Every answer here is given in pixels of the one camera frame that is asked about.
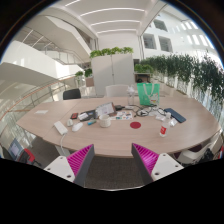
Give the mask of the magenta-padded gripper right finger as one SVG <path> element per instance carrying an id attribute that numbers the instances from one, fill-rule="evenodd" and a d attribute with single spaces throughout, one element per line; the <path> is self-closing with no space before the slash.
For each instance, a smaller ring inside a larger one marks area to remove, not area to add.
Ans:
<path id="1" fill-rule="evenodd" d="M 145 185 L 183 169 L 167 153 L 157 154 L 136 143 L 132 144 L 131 153 Z"/>

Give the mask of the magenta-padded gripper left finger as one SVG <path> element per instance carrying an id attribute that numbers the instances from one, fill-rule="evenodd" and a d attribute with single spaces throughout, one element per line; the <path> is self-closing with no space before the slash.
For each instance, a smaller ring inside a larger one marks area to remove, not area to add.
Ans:
<path id="1" fill-rule="evenodd" d="M 91 144 L 68 157 L 57 157 L 45 168 L 45 171 L 83 187 L 94 155 L 94 145 Z"/>

